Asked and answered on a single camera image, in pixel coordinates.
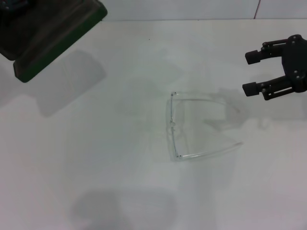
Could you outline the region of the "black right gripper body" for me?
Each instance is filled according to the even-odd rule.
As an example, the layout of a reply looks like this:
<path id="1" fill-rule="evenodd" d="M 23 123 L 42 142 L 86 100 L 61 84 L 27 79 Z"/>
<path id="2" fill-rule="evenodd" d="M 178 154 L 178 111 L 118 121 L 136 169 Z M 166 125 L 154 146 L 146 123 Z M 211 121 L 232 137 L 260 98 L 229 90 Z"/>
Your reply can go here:
<path id="1" fill-rule="evenodd" d="M 282 53 L 282 66 L 294 92 L 307 90 L 307 41 L 295 34 L 287 39 Z"/>

